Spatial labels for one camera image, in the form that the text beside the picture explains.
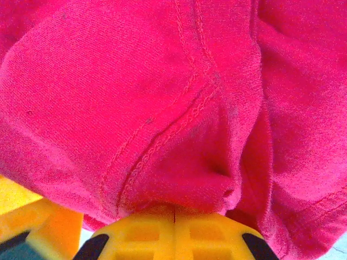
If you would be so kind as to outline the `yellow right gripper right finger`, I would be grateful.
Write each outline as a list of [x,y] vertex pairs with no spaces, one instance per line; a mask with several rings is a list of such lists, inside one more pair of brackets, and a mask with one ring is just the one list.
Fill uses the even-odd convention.
[[218,213],[175,209],[175,259],[278,259],[263,236]]

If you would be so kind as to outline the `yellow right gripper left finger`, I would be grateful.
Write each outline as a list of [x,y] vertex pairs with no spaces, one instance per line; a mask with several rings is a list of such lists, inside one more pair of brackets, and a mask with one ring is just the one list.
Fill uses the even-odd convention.
[[173,259],[174,207],[150,206],[97,230],[77,259]]

